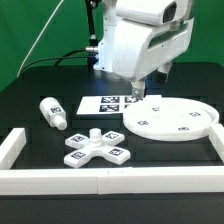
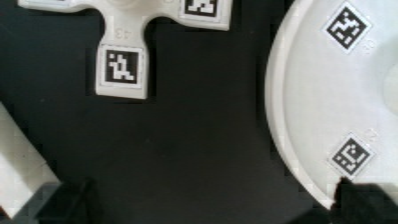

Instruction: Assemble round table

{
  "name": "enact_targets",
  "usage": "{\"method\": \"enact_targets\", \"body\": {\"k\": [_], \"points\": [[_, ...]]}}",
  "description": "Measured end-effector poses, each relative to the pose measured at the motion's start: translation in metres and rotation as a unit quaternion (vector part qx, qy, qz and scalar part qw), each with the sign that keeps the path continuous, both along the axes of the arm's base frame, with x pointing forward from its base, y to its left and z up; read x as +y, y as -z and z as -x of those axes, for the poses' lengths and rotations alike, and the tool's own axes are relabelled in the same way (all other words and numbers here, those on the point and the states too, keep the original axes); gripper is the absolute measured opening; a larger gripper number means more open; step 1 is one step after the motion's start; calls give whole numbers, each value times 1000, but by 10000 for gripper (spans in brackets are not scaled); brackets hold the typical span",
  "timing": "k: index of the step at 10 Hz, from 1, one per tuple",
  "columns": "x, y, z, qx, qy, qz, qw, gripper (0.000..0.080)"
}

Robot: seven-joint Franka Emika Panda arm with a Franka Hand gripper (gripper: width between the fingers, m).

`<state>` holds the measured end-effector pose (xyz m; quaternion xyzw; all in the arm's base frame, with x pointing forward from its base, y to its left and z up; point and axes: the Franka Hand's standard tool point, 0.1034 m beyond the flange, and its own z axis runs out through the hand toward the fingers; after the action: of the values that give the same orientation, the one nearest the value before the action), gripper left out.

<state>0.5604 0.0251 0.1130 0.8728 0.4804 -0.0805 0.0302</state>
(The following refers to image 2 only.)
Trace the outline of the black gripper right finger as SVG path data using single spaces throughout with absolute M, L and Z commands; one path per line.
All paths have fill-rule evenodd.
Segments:
M 377 184 L 340 180 L 330 218 L 333 224 L 398 224 L 398 204 Z

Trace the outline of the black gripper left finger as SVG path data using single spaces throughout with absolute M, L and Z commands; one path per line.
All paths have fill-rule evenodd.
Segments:
M 97 224 L 90 202 L 95 183 L 47 183 L 35 193 L 10 224 Z

